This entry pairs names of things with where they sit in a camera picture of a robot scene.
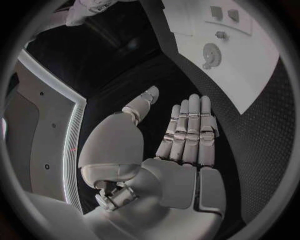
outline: black mesh surface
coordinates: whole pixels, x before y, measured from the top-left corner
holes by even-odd
[[[289,78],[279,60],[258,99],[240,115],[224,92],[177,51],[160,0],[141,0],[162,51],[211,99],[212,109],[232,149],[241,187],[241,214],[251,221],[270,200],[290,158],[294,131],[294,100]]]

